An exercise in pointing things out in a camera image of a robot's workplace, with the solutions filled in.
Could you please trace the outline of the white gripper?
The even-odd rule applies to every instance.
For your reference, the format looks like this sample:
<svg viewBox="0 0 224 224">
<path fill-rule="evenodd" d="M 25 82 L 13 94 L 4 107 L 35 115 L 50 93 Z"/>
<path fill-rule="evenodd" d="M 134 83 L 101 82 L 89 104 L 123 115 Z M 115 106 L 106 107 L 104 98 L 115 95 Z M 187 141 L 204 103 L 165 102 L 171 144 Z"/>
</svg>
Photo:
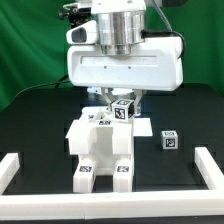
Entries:
<svg viewBox="0 0 224 224">
<path fill-rule="evenodd" d="M 70 29 L 66 39 L 70 81 L 75 86 L 102 87 L 101 94 L 112 111 L 111 88 L 134 90 L 134 115 L 141 115 L 142 90 L 173 91 L 183 82 L 180 37 L 151 37 L 134 44 L 129 55 L 104 55 L 97 44 L 97 23 L 92 20 Z"/>
</svg>

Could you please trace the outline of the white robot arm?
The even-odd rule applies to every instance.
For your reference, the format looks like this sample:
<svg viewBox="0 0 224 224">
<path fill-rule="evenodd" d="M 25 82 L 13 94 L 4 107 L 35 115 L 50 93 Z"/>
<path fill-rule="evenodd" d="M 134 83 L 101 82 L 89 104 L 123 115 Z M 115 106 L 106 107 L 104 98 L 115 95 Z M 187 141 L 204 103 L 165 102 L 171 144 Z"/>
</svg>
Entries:
<svg viewBox="0 0 224 224">
<path fill-rule="evenodd" d="M 171 28 L 145 29 L 148 6 L 157 0 L 77 0 L 68 5 L 69 79 L 98 87 L 113 116 L 125 120 L 144 90 L 173 91 L 183 82 L 184 38 Z"/>
</svg>

